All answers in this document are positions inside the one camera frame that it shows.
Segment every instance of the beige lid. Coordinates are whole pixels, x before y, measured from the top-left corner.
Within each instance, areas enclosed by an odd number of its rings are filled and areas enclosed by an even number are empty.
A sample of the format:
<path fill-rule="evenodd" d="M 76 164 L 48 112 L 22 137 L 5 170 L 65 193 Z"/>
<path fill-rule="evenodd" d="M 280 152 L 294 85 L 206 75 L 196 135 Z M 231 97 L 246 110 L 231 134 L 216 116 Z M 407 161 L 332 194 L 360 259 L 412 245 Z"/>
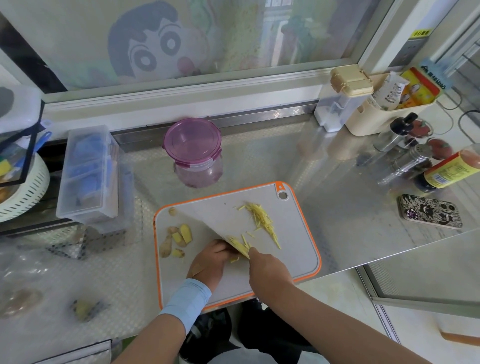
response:
<path fill-rule="evenodd" d="M 356 64 L 336 67 L 330 74 L 332 75 L 330 82 L 337 93 L 343 92 L 348 97 L 373 93 L 373 81 Z"/>

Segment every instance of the black and white patterned phone case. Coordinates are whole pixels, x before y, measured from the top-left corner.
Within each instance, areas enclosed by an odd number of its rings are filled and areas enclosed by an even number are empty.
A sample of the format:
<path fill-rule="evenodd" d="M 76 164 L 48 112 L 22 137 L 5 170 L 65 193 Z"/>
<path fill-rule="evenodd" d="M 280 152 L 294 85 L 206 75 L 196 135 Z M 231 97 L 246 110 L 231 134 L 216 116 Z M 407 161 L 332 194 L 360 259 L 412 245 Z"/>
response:
<path fill-rule="evenodd" d="M 403 194 L 398 198 L 398 206 L 405 220 L 451 229 L 460 229 L 463 226 L 460 213 L 451 202 Z"/>

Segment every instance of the cartoon character hair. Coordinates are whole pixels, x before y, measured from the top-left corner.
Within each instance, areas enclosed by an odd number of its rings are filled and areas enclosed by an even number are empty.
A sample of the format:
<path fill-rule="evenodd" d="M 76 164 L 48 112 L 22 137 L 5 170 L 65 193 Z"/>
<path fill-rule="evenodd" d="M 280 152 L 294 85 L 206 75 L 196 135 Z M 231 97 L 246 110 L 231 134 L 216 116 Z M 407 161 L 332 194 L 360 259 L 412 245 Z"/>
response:
<path fill-rule="evenodd" d="M 156 31 L 164 18 L 176 22 L 177 9 L 167 2 L 155 1 L 129 10 L 112 25 L 108 34 L 108 54 L 117 76 L 135 77 L 128 55 L 130 40 L 145 42 L 144 30 Z"/>

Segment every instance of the forearm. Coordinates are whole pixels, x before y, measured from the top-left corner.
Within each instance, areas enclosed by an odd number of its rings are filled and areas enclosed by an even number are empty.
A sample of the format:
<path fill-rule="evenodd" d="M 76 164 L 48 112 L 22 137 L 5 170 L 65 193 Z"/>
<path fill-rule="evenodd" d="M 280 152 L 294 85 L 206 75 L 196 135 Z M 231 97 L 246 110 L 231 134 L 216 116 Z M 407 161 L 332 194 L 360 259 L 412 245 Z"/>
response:
<path fill-rule="evenodd" d="M 387 336 L 292 284 L 285 284 L 272 302 L 265 303 L 331 364 L 429 364 Z"/>
<path fill-rule="evenodd" d="M 157 316 L 114 363 L 171 364 L 185 335 L 185 327 L 178 318 Z"/>

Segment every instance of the yellow warning sticker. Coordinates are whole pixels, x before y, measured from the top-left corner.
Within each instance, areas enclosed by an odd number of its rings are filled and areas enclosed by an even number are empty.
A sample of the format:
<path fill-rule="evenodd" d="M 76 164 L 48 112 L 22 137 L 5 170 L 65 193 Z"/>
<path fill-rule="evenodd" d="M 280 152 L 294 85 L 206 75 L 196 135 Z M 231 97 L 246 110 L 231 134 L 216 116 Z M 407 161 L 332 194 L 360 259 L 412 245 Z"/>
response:
<path fill-rule="evenodd" d="M 419 29 L 412 33 L 410 39 L 412 38 L 425 38 L 433 32 L 433 29 Z"/>

